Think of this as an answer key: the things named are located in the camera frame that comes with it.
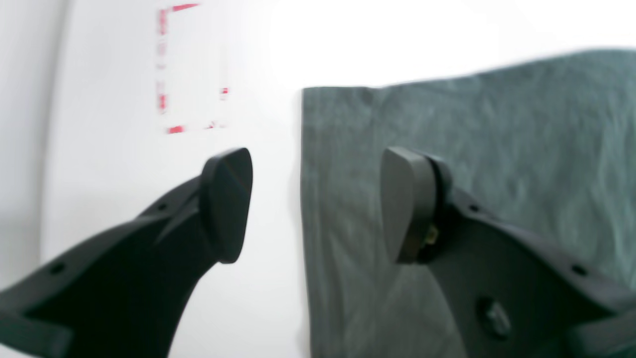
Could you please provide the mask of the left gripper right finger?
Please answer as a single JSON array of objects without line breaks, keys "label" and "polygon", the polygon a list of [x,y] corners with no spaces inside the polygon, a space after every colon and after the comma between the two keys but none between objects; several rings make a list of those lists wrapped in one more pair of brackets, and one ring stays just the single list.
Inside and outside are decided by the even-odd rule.
[{"label": "left gripper right finger", "polygon": [[635,293],[493,216],[443,161],[386,148],[380,201],[391,261],[428,267],[469,358],[635,356]]}]

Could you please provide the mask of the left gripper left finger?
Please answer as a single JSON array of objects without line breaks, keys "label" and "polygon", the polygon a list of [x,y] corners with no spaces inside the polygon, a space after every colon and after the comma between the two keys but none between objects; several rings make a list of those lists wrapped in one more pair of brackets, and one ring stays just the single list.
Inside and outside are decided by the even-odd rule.
[{"label": "left gripper left finger", "polygon": [[198,281],[237,261],[253,182],[248,149],[138,217],[96,234],[1,292],[1,344],[39,358],[166,358]]}]

